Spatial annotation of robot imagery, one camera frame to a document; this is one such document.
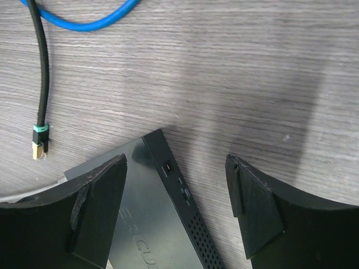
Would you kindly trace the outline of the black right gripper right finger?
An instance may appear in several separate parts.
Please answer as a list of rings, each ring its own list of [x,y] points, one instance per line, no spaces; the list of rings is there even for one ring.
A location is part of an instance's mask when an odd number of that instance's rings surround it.
[[[322,198],[228,155],[232,212],[253,268],[357,268],[358,207]]]

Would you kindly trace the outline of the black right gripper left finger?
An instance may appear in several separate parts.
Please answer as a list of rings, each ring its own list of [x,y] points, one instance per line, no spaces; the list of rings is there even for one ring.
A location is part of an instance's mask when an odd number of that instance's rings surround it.
[[[106,268],[126,174],[121,154],[46,191],[1,203],[1,267]]]

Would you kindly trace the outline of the black network switch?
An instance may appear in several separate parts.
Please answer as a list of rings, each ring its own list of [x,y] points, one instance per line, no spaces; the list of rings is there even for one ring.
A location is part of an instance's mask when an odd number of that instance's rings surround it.
[[[163,131],[157,129],[65,172],[68,180],[127,157],[109,263],[113,268],[224,268]]]

